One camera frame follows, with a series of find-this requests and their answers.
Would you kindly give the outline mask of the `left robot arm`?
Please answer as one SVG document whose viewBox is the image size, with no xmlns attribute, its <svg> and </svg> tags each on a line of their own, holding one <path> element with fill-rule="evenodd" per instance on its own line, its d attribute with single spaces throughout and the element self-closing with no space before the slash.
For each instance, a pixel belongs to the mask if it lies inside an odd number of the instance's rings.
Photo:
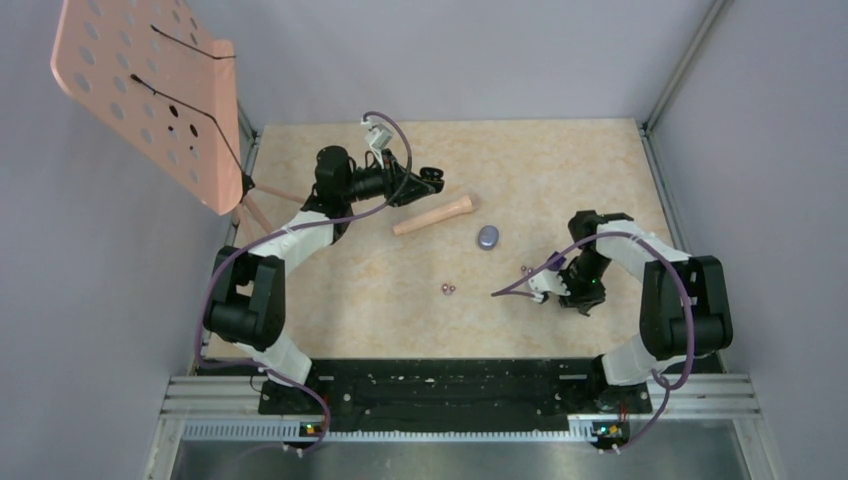
<svg viewBox="0 0 848 480">
<path fill-rule="evenodd" d="M 414 173 L 390 150 L 381 153 L 382 161 L 359 166 L 341 146 L 319 150 L 315 182 L 297 214 L 269 240 L 246 251 L 225 247 L 215 261 L 203 328 L 275 372 L 284 385 L 283 401 L 297 413 L 317 407 L 321 388 L 308 378 L 311 359 L 284 331 L 288 275 L 341 239 L 357 217 L 354 202 L 383 197 L 391 207 L 405 206 L 445 185 L 442 170 L 423 167 Z"/>
</svg>

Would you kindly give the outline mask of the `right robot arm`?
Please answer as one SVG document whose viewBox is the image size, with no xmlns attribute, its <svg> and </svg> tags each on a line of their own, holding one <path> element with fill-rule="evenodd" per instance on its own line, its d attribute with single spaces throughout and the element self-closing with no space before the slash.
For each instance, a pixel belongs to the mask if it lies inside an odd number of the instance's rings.
<svg viewBox="0 0 848 480">
<path fill-rule="evenodd" d="M 586 397 L 594 409 L 612 412 L 626 400 L 626 386 L 731 345 L 732 319 L 717 258 L 677 250 L 624 213 L 579 211 L 568 230 L 579 253 L 557 273 L 565 287 L 561 307 L 588 315 L 604 303 L 602 277 L 612 263 L 642 285 L 637 334 L 593 361 Z"/>
</svg>

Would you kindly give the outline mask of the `black earbud charging case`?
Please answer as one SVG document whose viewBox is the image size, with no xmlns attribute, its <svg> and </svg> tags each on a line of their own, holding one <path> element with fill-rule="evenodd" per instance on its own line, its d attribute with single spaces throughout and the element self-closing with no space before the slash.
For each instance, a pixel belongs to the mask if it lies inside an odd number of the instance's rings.
<svg viewBox="0 0 848 480">
<path fill-rule="evenodd" d="M 444 171 L 435 167 L 422 167 L 419 171 L 421 180 L 429 185 L 443 185 Z"/>
</svg>

